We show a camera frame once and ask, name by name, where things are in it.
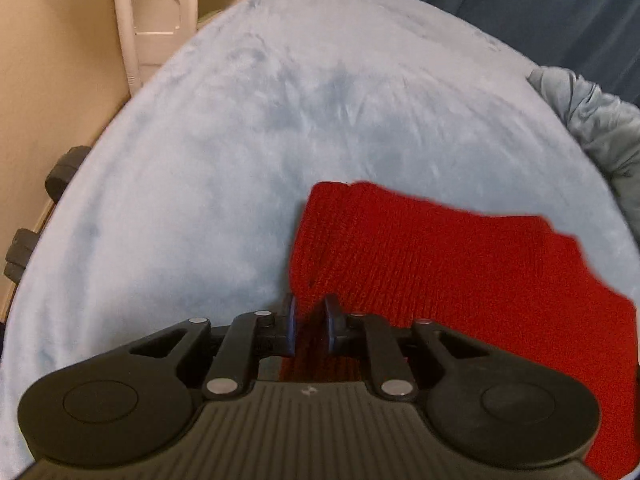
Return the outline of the white standing fan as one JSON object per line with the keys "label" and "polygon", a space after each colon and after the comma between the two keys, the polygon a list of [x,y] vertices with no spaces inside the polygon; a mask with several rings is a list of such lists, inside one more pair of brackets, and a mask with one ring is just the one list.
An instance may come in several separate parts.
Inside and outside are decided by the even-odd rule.
{"label": "white standing fan", "polygon": [[136,94],[196,32],[198,0],[114,0],[122,62]]}

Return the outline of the light blue bed sheet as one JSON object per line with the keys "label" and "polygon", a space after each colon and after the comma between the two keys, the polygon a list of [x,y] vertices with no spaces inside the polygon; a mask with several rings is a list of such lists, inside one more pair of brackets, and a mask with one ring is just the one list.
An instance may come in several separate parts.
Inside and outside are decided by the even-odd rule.
{"label": "light blue bed sheet", "polygon": [[16,413],[40,377],[278,304],[319,181],[540,214],[637,299],[631,232],[533,67],[419,0],[243,0],[217,16],[106,128],[29,260],[1,359],[2,477],[32,463]]}

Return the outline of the dark blue curtain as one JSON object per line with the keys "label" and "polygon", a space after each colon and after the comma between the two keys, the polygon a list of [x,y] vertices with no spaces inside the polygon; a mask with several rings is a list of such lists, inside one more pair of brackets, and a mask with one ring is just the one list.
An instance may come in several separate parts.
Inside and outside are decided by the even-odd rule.
{"label": "dark blue curtain", "polygon": [[568,68],[639,102],[639,0],[420,0],[539,65]]}

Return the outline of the grey blue duvet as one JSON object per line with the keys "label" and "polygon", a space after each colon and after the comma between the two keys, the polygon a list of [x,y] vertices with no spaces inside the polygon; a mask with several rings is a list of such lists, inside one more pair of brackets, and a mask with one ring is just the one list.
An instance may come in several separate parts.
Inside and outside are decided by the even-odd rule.
{"label": "grey blue duvet", "polygon": [[562,67],[528,76],[608,182],[634,238],[639,237],[639,109]]}

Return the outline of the red knit sweater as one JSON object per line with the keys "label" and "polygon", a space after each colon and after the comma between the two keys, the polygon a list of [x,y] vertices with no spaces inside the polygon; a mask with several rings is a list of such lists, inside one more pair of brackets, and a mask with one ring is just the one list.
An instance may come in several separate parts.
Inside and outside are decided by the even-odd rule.
{"label": "red knit sweater", "polygon": [[353,380],[331,358],[322,299],[393,326],[428,318],[585,384],[602,411],[587,463],[605,479],[639,461],[636,309],[587,266],[574,237],[537,216],[484,216],[369,182],[320,182],[290,260],[292,382]]}

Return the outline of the black dumbbell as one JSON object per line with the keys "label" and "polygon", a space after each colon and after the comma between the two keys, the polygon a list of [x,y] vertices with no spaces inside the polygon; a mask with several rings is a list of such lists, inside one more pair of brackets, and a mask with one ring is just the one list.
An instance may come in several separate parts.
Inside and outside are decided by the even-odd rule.
{"label": "black dumbbell", "polygon": [[57,204],[60,201],[90,151],[91,148],[87,145],[74,146],[62,155],[49,171],[44,180],[44,188],[53,203]]}
{"label": "black dumbbell", "polygon": [[6,265],[3,274],[14,284],[18,284],[26,270],[40,235],[29,229],[18,229],[6,251]]}

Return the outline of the black dumbbell near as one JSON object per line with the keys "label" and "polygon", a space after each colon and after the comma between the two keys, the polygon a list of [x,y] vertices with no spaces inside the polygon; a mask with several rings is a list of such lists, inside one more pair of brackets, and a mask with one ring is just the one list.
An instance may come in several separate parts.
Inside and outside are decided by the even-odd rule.
{"label": "black dumbbell near", "polygon": [[6,265],[3,274],[14,284],[18,284],[26,270],[40,235],[29,229],[18,229],[6,251]]}

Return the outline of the black dumbbell far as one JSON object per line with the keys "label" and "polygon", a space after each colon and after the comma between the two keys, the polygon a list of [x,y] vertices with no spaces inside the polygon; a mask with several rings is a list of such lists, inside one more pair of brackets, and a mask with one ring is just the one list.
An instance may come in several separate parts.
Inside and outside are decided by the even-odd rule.
{"label": "black dumbbell far", "polygon": [[44,180],[44,188],[53,203],[57,204],[60,201],[90,151],[91,148],[87,145],[74,146],[62,155],[49,171]]}

